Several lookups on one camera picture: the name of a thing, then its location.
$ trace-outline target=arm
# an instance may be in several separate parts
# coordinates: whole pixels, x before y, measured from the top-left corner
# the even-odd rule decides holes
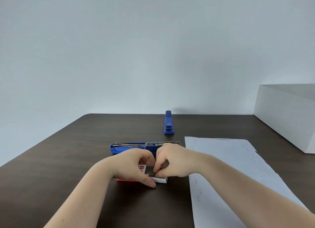
[[[315,227],[315,215],[225,162],[184,147],[165,144],[157,151],[156,177],[199,173],[248,228]]]
[[[138,163],[154,165],[151,152],[129,149],[101,160],[85,174],[45,228],[96,227],[108,184],[112,178],[133,179],[147,186],[155,182],[138,169]]]

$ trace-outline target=cardboard box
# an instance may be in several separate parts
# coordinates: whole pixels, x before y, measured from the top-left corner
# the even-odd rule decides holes
[[[157,183],[167,183],[167,177],[166,178],[157,178],[155,177],[155,173],[153,173],[153,166],[147,166],[147,165],[138,165],[138,168],[141,172],[149,176],[154,182]],[[116,179],[117,181],[128,181],[128,182],[136,182],[135,180],[122,180],[122,179]]]

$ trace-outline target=forearm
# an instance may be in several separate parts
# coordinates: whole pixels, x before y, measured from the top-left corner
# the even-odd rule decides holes
[[[104,161],[96,163],[54,214],[45,228],[96,227],[112,174]]]
[[[198,173],[249,228],[314,227],[315,215],[223,161],[200,157]]]

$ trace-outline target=right hand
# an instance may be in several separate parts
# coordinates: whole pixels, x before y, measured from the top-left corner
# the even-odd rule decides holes
[[[163,146],[157,149],[153,170],[153,172],[157,172],[155,177],[185,177],[195,173],[198,170],[198,164],[201,162],[200,159],[202,159],[201,154],[203,153],[179,145],[164,143]],[[168,160],[169,165],[160,170],[166,160]]]

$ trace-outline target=hand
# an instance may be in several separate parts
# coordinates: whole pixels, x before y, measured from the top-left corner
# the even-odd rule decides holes
[[[155,182],[138,168],[138,164],[146,164],[147,166],[155,164],[153,154],[148,150],[132,148],[100,162],[106,165],[114,178],[135,180],[147,186],[156,187]]]
[[[197,172],[197,166],[201,162],[202,153],[179,145],[164,143],[163,146],[158,148],[156,158],[153,170],[153,172],[157,172],[156,177],[185,177]],[[166,160],[168,160],[169,165],[160,170]]]

